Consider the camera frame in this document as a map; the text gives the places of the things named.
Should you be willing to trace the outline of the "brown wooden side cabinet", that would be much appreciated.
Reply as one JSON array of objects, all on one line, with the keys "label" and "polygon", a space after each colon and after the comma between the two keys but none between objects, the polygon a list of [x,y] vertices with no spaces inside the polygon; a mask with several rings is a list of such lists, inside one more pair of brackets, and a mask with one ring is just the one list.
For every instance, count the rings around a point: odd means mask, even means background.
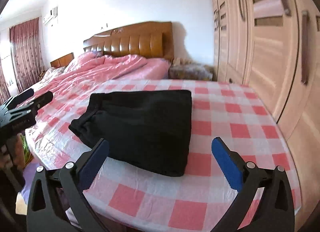
[{"label": "brown wooden side cabinet", "polygon": [[50,66],[54,67],[54,68],[67,66],[68,64],[70,64],[70,62],[73,59],[74,59],[74,54],[73,53],[69,53],[67,55],[64,55],[64,56],[62,56],[62,57],[50,62]]}]

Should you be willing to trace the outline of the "green bag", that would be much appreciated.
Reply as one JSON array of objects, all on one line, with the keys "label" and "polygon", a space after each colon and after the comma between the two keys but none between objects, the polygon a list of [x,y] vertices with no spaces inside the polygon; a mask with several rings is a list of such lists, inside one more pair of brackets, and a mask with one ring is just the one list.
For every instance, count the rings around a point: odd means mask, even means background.
[{"label": "green bag", "polygon": [[24,150],[25,166],[27,166],[32,161],[32,159],[34,157],[33,157],[32,153],[30,152],[26,137],[24,135],[21,135],[21,139],[22,139],[22,145],[23,145],[23,150]]}]

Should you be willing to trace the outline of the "light wooden wardrobe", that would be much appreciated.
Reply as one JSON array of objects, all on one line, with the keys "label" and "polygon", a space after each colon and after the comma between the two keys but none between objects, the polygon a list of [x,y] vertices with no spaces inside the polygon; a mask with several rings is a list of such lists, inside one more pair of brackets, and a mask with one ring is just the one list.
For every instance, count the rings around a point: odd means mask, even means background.
[{"label": "light wooden wardrobe", "polygon": [[213,0],[217,81],[249,85],[295,163],[302,205],[319,204],[319,0]]}]

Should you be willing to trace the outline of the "black sweatpants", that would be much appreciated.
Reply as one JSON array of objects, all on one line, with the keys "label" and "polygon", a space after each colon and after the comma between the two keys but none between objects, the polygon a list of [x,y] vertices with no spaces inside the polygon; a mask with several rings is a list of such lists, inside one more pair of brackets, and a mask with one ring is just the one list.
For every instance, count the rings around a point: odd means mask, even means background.
[{"label": "black sweatpants", "polygon": [[69,129],[92,148],[109,143],[109,157],[156,174],[181,177],[188,161],[192,96],[189,90],[91,94]]}]

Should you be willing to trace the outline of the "pink quilt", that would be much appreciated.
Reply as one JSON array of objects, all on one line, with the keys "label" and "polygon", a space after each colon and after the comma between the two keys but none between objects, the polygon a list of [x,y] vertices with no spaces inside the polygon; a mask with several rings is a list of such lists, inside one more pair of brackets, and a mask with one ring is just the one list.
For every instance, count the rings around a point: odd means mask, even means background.
[{"label": "pink quilt", "polygon": [[65,68],[59,75],[51,74],[34,85],[32,99],[47,91],[55,100],[78,100],[90,92],[102,89],[107,81],[115,79],[164,79],[170,62],[163,58],[145,58],[141,55],[113,57],[86,52]]}]

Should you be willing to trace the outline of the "brown wooden headboard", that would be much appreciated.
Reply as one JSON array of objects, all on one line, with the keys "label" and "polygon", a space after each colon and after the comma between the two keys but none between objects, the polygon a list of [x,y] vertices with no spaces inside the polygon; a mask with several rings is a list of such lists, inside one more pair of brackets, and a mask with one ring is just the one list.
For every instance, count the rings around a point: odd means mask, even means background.
[{"label": "brown wooden headboard", "polygon": [[171,22],[148,21],[98,33],[83,42],[84,51],[101,51],[121,57],[140,55],[145,58],[174,60]]}]

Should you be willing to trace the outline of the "white wall air conditioner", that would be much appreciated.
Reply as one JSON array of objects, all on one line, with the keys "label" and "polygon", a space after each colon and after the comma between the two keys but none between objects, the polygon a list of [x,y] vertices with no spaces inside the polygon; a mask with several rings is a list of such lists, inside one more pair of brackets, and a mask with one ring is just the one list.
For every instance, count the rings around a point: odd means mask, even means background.
[{"label": "white wall air conditioner", "polygon": [[54,7],[49,10],[44,16],[42,16],[43,25],[48,25],[54,18],[57,17],[58,7]]}]

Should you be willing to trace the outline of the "dark red curtain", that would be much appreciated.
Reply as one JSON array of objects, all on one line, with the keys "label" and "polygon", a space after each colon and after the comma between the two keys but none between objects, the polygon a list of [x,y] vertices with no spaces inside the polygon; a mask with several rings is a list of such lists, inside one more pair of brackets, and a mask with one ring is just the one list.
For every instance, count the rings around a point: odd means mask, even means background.
[{"label": "dark red curtain", "polygon": [[30,88],[44,70],[41,51],[40,19],[34,18],[1,31],[1,58],[11,57],[6,69],[1,63],[1,102],[10,97],[5,73],[13,71],[18,92]]}]

